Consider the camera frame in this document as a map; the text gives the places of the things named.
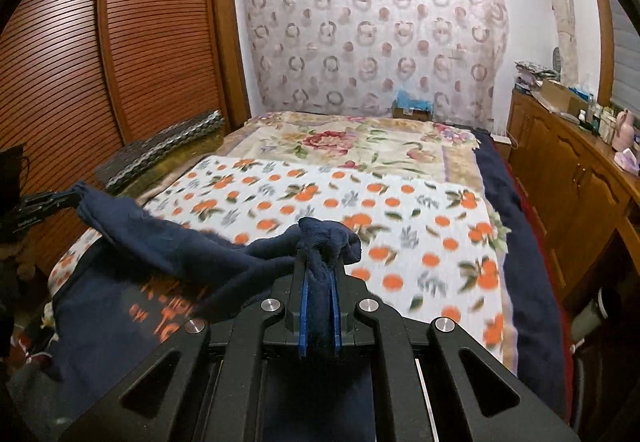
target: patterned curtain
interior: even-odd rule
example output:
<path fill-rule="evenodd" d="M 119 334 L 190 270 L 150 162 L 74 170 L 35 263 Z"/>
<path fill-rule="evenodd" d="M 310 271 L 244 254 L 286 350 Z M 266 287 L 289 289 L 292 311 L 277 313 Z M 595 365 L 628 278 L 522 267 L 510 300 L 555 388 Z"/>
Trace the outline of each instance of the patterned curtain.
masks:
<path fill-rule="evenodd" d="M 388 115 L 404 89 L 438 120 L 491 129 L 504 0 L 244 1 L 267 109 Z"/>

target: metal screw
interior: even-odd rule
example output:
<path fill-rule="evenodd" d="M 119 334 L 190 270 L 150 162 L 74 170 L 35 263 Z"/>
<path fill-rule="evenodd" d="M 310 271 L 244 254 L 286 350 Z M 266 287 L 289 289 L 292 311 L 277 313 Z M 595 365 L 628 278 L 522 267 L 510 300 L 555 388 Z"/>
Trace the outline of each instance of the metal screw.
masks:
<path fill-rule="evenodd" d="M 260 303 L 260 307 L 265 312 L 275 312 L 278 308 L 280 308 L 280 302 L 274 297 L 268 297 L 262 303 Z"/>
<path fill-rule="evenodd" d="M 456 327 L 456 322 L 448 317 L 436 319 L 436 328 L 441 332 L 451 332 Z"/>
<path fill-rule="evenodd" d="M 363 299 L 360 303 L 358 303 L 358 306 L 365 312 L 375 312 L 376 310 L 378 310 L 378 307 L 380 307 L 378 302 L 375 299 L 371 299 L 370 297 Z"/>
<path fill-rule="evenodd" d="M 198 332 L 202 332 L 205 326 L 206 323 L 204 323 L 204 319 L 196 318 L 188 320 L 187 323 L 184 324 L 184 329 L 190 334 L 197 334 Z"/>

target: pink bottle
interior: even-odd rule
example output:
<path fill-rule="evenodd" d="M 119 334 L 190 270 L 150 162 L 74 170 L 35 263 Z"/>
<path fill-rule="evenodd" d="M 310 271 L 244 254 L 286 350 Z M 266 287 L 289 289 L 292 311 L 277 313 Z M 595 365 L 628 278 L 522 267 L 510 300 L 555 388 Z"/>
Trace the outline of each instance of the pink bottle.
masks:
<path fill-rule="evenodd" d="M 616 133 L 613 135 L 611 146 L 615 151 L 623 151 L 634 144 L 634 115 L 629 110 L 620 111 L 616 117 Z"/>

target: navy blue blanket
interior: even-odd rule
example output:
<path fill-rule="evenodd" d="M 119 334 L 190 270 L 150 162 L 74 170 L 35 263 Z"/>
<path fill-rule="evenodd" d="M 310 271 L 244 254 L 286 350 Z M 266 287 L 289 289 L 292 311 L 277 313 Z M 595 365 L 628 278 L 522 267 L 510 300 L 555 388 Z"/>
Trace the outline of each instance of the navy blue blanket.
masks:
<path fill-rule="evenodd" d="M 306 250 L 308 337 L 332 342 L 328 271 L 342 256 L 360 260 L 360 240 L 337 222 L 306 217 L 300 227 L 251 244 L 159 220 L 128 197 L 114 198 L 84 183 L 77 211 L 101 232 L 53 300 L 60 341 L 54 371 L 65 416 L 79 416 L 193 315 L 229 319 L 268 295 L 276 278 L 292 272 Z"/>
<path fill-rule="evenodd" d="M 475 132 L 480 148 L 476 162 L 484 193 L 502 223 L 509 252 L 504 277 L 518 331 L 518 378 L 559 416 L 566 414 L 562 323 L 536 236 L 522 210 L 513 178 L 489 135 Z"/>

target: wardrobe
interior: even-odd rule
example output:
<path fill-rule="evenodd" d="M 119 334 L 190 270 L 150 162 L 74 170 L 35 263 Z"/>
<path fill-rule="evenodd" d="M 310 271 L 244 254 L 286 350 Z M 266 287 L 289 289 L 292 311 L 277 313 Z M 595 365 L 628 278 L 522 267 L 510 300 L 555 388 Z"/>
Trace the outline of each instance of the wardrobe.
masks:
<path fill-rule="evenodd" d="M 22 0 L 0 36 L 0 150 L 24 144 L 23 193 L 60 191 L 118 149 L 204 111 L 249 118 L 234 0 Z M 48 273 L 81 234 L 37 226 Z"/>

